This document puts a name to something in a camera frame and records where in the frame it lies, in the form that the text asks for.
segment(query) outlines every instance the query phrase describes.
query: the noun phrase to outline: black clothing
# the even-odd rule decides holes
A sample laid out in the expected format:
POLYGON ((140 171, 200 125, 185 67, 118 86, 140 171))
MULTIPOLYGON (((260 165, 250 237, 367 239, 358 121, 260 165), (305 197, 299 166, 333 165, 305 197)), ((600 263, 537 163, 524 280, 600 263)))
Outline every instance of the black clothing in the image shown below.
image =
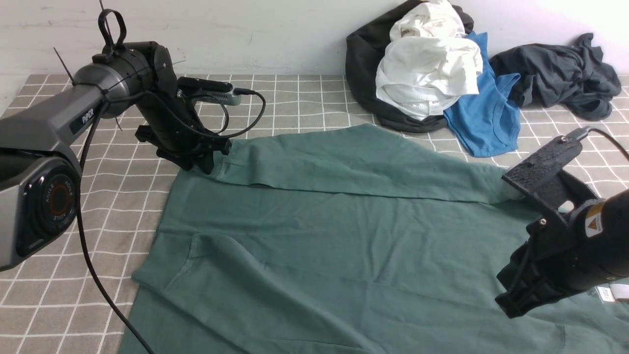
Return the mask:
POLYGON ((522 107, 536 102, 558 103, 587 120, 607 118, 611 99, 622 87, 613 67, 603 63, 601 47, 592 47, 592 33, 581 35, 574 46, 529 44, 494 56, 497 76, 519 73, 510 99, 522 107))

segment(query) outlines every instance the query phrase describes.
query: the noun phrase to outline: cable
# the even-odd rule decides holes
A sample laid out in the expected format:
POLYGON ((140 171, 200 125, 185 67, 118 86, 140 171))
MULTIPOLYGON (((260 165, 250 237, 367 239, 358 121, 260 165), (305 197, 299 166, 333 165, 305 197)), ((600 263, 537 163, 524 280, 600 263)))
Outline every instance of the cable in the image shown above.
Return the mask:
MULTIPOLYGON (((81 169, 83 169, 83 167, 85 166, 85 161, 87 160, 87 152, 89 151, 89 147, 92 143, 92 139, 94 138, 94 133, 96 133, 96 127, 98 126, 98 123, 101 120, 101 117, 105 114, 105 112, 107 112, 107 109, 109 108, 110 105, 111 103, 109 101, 105 101, 103 104, 103 107, 99 110, 98 114, 94 118, 92 127, 89 133, 87 134, 85 143, 83 144, 83 150, 81 152, 81 159, 79 160, 79 165, 81 166, 81 169)), ((120 311, 118 306, 116 306, 113 300, 111 300, 111 297, 109 296, 109 294, 107 294, 107 291, 103 287, 103 284, 101 283, 100 279, 98 278, 98 275, 96 274, 94 265, 92 264, 92 261, 89 257, 89 251, 87 249, 87 241, 86 241, 86 236, 85 236, 85 229, 83 228, 83 216, 81 215, 81 184, 80 183, 79 183, 79 186, 77 188, 77 193, 76 193, 76 204, 77 204, 77 225, 79 228, 79 239, 81 240, 81 249, 83 250, 83 256, 85 257, 85 263, 87 265, 87 269, 89 270, 89 273, 92 275, 92 278, 94 279, 94 283, 96 283, 96 287, 98 288, 98 290, 100 290, 101 294, 105 298, 105 301, 107 301, 109 306, 111 306, 111 309, 116 313, 116 315, 120 318, 120 320, 123 321, 125 326, 131 331, 131 333, 133 333, 133 335, 138 339, 138 341, 140 342, 140 344, 142 344, 144 349, 146 349, 147 353, 155 354, 155 352, 151 349, 151 347, 144 340, 144 338, 142 338, 140 333, 138 333, 138 331, 133 327, 133 325, 129 322, 129 320, 125 317, 125 315, 120 311)))
POLYGON ((219 135, 220 133, 224 132, 225 129, 227 129, 227 126, 230 124, 230 113, 227 111, 227 107, 225 106, 225 104, 223 102, 221 102, 221 100, 219 100, 215 95, 211 94, 211 93, 206 93, 206 94, 194 94, 192 96, 183 96, 183 98, 187 99, 187 100, 193 100, 194 98, 205 98, 205 97, 209 97, 214 99, 215 103, 221 105, 221 108, 223 109, 223 115, 225 117, 225 123, 223 123, 223 127, 221 128, 221 130, 219 130, 218 132, 212 132, 210 129, 207 129, 208 132, 212 132, 216 135, 219 135))
POLYGON ((184 126, 186 129, 188 129, 188 130, 190 130, 192 132, 195 132, 195 133, 197 133, 197 134, 199 134, 201 136, 212 138, 212 139, 217 139, 217 138, 227 138, 227 139, 229 139, 229 138, 237 137, 239 135, 242 135, 242 134, 248 132, 249 130, 251 130, 251 128, 253 128, 256 124, 258 124, 258 122, 262 118, 262 115, 264 114, 264 110, 266 109, 266 106, 267 106, 266 100, 264 99, 264 97, 260 93, 254 91, 254 90, 250 90, 250 89, 235 89, 234 93, 236 93, 237 90, 240 90, 239 91, 239 92, 241 92, 240 94, 254 94, 254 95, 258 96, 262 100, 262 108, 260 109, 260 113, 258 114, 258 117, 247 128, 244 128, 243 130, 241 130, 239 132, 236 132, 234 134, 229 134, 229 135, 215 135, 215 134, 212 135, 212 134, 206 134, 204 132, 200 132, 200 131, 198 131, 198 130, 188 126, 188 124, 184 123, 181 119, 179 119, 179 117, 175 113, 173 113, 173 111, 164 103, 164 101, 162 100, 162 98, 160 96, 157 96, 155 93, 153 93, 151 91, 144 91, 144 93, 145 94, 149 94, 149 95, 155 97, 162 104, 163 108, 166 109, 166 111, 170 115, 172 115, 179 123, 181 123, 181 125, 184 126))
POLYGON ((627 150, 625 150, 625 148, 616 139, 614 139, 614 137, 612 137, 610 134, 608 134, 604 130, 600 130, 598 128, 593 128, 593 127, 586 127, 586 130, 588 132, 598 133, 602 135, 605 139, 609 140, 610 143, 612 143, 618 150, 620 150, 620 153, 623 154, 625 159, 629 161, 629 152, 627 152, 627 150))
POLYGON ((267 100, 265 100, 264 96, 262 96, 257 91, 254 91, 252 89, 239 89, 239 88, 237 88, 237 89, 234 89, 234 94, 254 94, 255 96, 258 96, 260 98, 260 100, 262 100, 262 108, 260 109, 260 113, 258 113, 258 117, 256 117, 256 119, 253 121, 253 123, 251 123, 247 128, 244 128, 243 130, 241 130, 241 131, 239 131, 237 133, 234 133, 234 134, 221 135, 224 138, 237 137, 237 136, 243 135, 244 133, 246 133, 249 130, 251 130, 251 128, 253 128, 256 124, 258 124, 258 122, 262 118, 262 115, 264 114, 264 110, 267 108, 267 100))

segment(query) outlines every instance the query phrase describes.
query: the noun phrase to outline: blue t-shirt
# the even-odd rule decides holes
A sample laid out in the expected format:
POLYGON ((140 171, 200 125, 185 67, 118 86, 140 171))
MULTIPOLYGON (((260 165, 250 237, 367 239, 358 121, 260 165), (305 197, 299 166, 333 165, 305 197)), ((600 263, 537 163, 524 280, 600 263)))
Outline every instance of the blue t-shirt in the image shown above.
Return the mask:
POLYGON ((482 74, 477 78, 479 94, 467 94, 444 111, 452 132, 475 157, 491 157, 518 148, 520 109, 508 99, 520 74, 496 77, 487 57, 487 33, 470 33, 481 48, 482 74))

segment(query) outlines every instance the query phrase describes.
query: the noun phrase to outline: yellow warning sticker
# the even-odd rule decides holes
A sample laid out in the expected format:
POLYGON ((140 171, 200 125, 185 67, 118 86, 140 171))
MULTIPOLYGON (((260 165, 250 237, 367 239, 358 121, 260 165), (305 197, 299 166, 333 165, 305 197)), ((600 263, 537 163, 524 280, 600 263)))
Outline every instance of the yellow warning sticker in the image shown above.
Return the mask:
POLYGON ((586 214, 586 236, 593 237, 603 233, 603 223, 601 220, 601 212, 605 203, 598 203, 591 207, 586 214))
POLYGON ((593 229, 593 230, 598 230, 598 220, 594 219, 592 220, 592 222, 590 222, 590 224, 587 226, 588 229, 593 229))

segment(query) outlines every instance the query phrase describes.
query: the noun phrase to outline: green t-shirt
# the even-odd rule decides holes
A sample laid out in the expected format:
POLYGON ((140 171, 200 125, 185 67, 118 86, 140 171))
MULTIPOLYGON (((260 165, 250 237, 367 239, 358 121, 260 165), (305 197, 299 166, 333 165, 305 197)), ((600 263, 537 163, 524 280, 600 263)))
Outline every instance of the green t-shirt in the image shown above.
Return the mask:
MULTIPOLYGON (((179 173, 133 278, 156 353, 627 353, 593 293, 508 319, 496 274, 538 215, 504 170, 371 125, 234 141, 179 173)), ((120 353, 141 353, 126 333, 120 353)))

